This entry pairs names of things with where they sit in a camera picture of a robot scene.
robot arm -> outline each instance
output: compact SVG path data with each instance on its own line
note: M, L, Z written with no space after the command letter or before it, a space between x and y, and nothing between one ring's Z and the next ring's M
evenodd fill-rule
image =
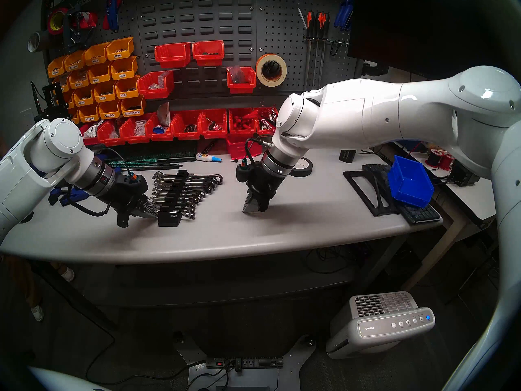
M445 390L466 386L497 349L521 305L521 87L495 67L470 68L438 81L391 84L353 79L302 95L280 108L273 146L239 171L247 181L243 212L265 211L296 162L311 148L362 149L392 140L424 140L491 179L500 238L496 310Z
M156 217L144 195L147 184L141 175L117 174L83 145L72 121L43 119L0 162L0 244L62 179L112 206L120 227L128 225L129 215Z

black keyboard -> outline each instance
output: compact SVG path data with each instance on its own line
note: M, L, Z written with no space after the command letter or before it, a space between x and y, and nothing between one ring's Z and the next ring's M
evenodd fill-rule
M382 180L385 185L389 186L387 179L387 173L391 170L389 165L366 164L362 166L362 169L371 171L377 179ZM441 219L441 216L430 204L427 204L424 208L419 208L396 199L392 199L392 202L410 224L431 223Z

control panel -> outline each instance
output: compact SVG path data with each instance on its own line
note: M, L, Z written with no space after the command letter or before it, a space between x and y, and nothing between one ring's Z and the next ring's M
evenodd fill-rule
M426 325L433 325L434 314L430 308L415 308L391 316L372 316L358 322L358 331L362 337L395 334L414 331Z

blue bin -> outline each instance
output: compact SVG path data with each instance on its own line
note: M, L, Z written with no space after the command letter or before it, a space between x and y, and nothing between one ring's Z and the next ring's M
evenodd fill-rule
M424 208L434 193L434 186L423 164L395 156L388 172L391 195L396 200Z

shoe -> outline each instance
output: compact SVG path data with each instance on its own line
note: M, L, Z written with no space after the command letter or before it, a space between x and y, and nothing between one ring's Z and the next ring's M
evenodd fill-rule
M36 307L31 308L31 312L34 315L34 319L38 322L41 322L43 320L43 310L42 307L37 305Z
M67 268L65 273L61 275L66 281L73 281L74 280L74 271L71 268Z

